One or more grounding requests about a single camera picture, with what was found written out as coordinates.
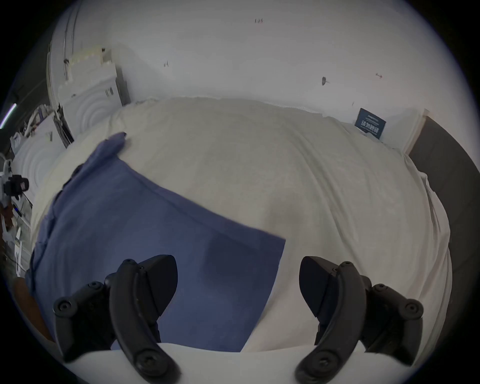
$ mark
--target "white blanket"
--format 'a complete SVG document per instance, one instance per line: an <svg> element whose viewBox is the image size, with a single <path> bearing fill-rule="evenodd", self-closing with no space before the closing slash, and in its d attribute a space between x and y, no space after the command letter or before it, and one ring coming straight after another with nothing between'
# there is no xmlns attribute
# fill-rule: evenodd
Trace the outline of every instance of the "white blanket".
<svg viewBox="0 0 480 384"><path fill-rule="evenodd" d="M419 359L445 319L448 220L412 161L350 124L293 108L180 98L129 105L84 133L36 195L32 236L62 184L96 145L127 133L119 157L163 188L286 239L276 281L243 351L312 344L318 322L299 288L304 256L352 261L424 306Z"/></svg>

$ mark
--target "blue towel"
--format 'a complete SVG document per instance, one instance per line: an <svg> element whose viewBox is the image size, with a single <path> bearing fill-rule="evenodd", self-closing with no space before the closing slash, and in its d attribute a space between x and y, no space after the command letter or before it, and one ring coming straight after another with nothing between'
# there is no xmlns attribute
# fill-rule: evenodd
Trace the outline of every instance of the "blue towel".
<svg viewBox="0 0 480 384"><path fill-rule="evenodd" d="M118 159L124 143L124 133L100 143L41 223L26 279L51 334L58 297L103 282L124 259L171 254L178 286L158 320L162 342L241 351L272 290L285 240L152 183Z"/></svg>

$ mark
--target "white surface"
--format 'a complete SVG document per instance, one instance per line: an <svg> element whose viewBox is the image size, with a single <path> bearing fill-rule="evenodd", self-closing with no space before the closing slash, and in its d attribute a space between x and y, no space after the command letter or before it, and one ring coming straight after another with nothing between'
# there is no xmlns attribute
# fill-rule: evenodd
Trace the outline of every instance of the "white surface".
<svg viewBox="0 0 480 384"><path fill-rule="evenodd" d="M32 203L38 187L50 171L57 157L65 151L53 122L53 114L46 117L28 137L12 161L12 172L28 179L30 187L24 195Z"/></svg>
<svg viewBox="0 0 480 384"><path fill-rule="evenodd" d="M180 366L178 384L297 384L294 371L313 347L301 346L268 352L230 353L161 343ZM121 350L92 352L67 367L90 384L142 384ZM389 356L354 351L331 384L402 383L413 368Z"/></svg>
<svg viewBox="0 0 480 384"><path fill-rule="evenodd" d="M52 39L54 90L64 81L68 14ZM480 124L466 81L401 0L84 0L74 52L97 44L121 69L132 101L241 97L349 123L365 108L387 121L382 140L397 148L411 135L412 115L426 108L480 167Z"/></svg>
<svg viewBox="0 0 480 384"><path fill-rule="evenodd" d="M79 137L39 192L40 219L96 145L127 133L132 169L224 217L286 239L261 319L243 351L313 343L317 320L298 284L304 256L352 261L424 306L420 359L442 329L451 289L446 213L411 160L349 124L246 100L130 105Z"/></svg>
<svg viewBox="0 0 480 384"><path fill-rule="evenodd" d="M81 83L79 93L62 102L65 121L74 140L122 106L116 77L101 75L98 83L90 84L87 89L85 83Z"/></svg>

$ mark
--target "dark bed frame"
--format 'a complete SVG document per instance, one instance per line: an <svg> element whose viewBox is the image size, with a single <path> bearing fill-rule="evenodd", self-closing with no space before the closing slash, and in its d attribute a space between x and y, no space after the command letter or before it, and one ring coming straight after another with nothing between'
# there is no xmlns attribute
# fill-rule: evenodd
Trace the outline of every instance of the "dark bed frame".
<svg viewBox="0 0 480 384"><path fill-rule="evenodd" d="M427 174L450 225L453 282L440 345L471 304L479 277L480 172L461 145L429 117L409 156Z"/></svg>

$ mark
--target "fluorescent light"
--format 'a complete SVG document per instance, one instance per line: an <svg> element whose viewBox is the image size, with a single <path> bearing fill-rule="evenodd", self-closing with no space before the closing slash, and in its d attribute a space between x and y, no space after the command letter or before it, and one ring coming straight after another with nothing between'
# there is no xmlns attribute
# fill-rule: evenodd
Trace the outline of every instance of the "fluorescent light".
<svg viewBox="0 0 480 384"><path fill-rule="evenodd" d="M7 114L5 115L5 117L3 118L3 120L1 121L1 125L0 125L0 129L3 129L3 126L5 125L5 123L7 122L8 118L10 117L10 115L12 114L13 110L17 107L16 104L13 104L10 109L8 110Z"/></svg>

